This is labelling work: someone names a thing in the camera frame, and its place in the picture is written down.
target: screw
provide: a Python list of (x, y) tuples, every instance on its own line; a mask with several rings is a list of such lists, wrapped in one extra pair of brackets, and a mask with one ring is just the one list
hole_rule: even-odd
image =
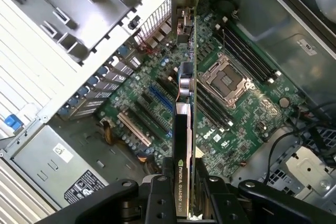
[(245, 185), (246, 185), (247, 187), (249, 187), (249, 188), (253, 188), (253, 187), (256, 186), (256, 185), (255, 185), (254, 183), (252, 183), (252, 182), (246, 182)]
[(122, 183), (122, 186), (131, 186), (132, 185), (132, 182), (124, 182)]
[(326, 190), (329, 190), (329, 188), (330, 188), (330, 184), (329, 184), (329, 182), (326, 181), (326, 180), (322, 180), (322, 181), (320, 182), (320, 186), (321, 186), (322, 188), (326, 189)]
[(167, 179), (167, 177), (161, 176), (160, 178), (158, 178), (158, 181), (165, 181), (166, 179)]
[(218, 178), (216, 178), (216, 177), (210, 177), (209, 180), (210, 180), (211, 182), (217, 182), (217, 181), (218, 181)]

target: white sticker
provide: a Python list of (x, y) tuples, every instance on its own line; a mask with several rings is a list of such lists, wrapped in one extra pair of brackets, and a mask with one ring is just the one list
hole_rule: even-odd
[(57, 144), (54, 149), (52, 149), (60, 158), (62, 158), (66, 163), (69, 163), (73, 158), (71, 152), (69, 152), (63, 145)]
[(317, 55), (317, 52), (313, 49), (311, 45), (309, 45), (305, 39), (298, 40), (297, 43), (301, 46), (301, 48), (306, 51), (306, 53), (310, 56)]
[(216, 141), (216, 143), (218, 143), (218, 141), (221, 139), (221, 136), (219, 136), (218, 134), (214, 136), (214, 140)]

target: cable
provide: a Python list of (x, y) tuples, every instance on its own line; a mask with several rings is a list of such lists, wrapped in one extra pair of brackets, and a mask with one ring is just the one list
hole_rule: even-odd
[(328, 106), (328, 105), (333, 105), (333, 104), (336, 104), (336, 101), (330, 101), (330, 102), (322, 103), (322, 104), (320, 104), (320, 105), (318, 105), (318, 106), (316, 106), (314, 108), (311, 108), (311, 109), (309, 109), (308, 111), (305, 111), (305, 112), (306, 113), (310, 113), (310, 112), (318, 110), (318, 109), (320, 109), (322, 107), (325, 107), (325, 106)]
[(272, 147), (271, 147), (271, 150), (270, 150), (270, 152), (269, 152), (269, 156), (268, 156), (267, 173), (266, 173), (266, 177), (265, 177), (265, 180), (264, 180), (264, 184), (265, 184), (265, 185), (267, 185), (267, 183), (268, 183), (268, 181), (269, 181), (269, 177), (270, 177), (270, 173), (271, 173), (271, 158), (272, 158), (272, 154), (273, 154), (273, 152), (274, 152), (274, 150), (275, 150), (277, 144), (278, 144), (282, 139), (284, 139), (284, 138), (287, 137), (287, 136), (294, 135), (294, 134), (297, 134), (297, 133), (303, 133), (303, 132), (309, 130), (310, 128), (313, 128), (313, 127), (318, 126), (318, 125), (321, 124), (321, 123), (324, 124), (324, 122), (316, 121), (316, 122), (313, 122), (313, 123), (311, 123), (311, 124), (309, 124), (309, 125), (307, 125), (307, 126), (301, 128), (301, 129), (297, 129), (297, 130), (294, 129), (292, 132), (288, 132), (288, 133), (286, 133), (286, 134), (280, 136), (279, 138), (277, 138), (277, 139), (274, 141), (274, 143), (273, 143), (273, 145), (272, 145)]

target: motherboard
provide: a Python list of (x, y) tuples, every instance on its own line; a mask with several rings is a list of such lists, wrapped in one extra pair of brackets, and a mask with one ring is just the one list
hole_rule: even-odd
[[(235, 25), (206, 4), (197, 8), (196, 157), (212, 175), (230, 178), (304, 99), (294, 84)], [(158, 167), (172, 155), (178, 71), (188, 49), (166, 35), (98, 111), (115, 136)]]

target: cpu socket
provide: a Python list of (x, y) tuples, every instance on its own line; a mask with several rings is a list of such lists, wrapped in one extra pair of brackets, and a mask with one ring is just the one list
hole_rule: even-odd
[(201, 83), (226, 106), (235, 107), (236, 101), (255, 86), (230, 63), (228, 57), (218, 53), (219, 59), (201, 76)]

